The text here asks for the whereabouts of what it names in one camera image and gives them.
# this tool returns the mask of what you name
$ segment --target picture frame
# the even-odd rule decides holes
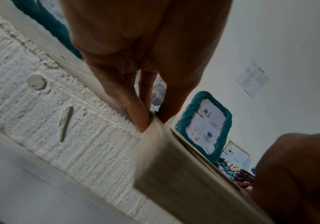
[[[239,145],[230,137],[227,138],[227,142],[220,157],[224,158],[234,166],[240,167],[244,170],[249,169],[250,164],[254,158],[254,156],[250,152],[248,152],[244,147]]]
[[[230,111],[209,92],[200,91],[182,113],[175,129],[216,165],[227,142],[231,126]]]

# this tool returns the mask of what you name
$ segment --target paper notice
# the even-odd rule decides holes
[[[251,98],[254,98],[263,86],[268,83],[268,78],[265,76],[264,71],[253,62],[236,81]]]

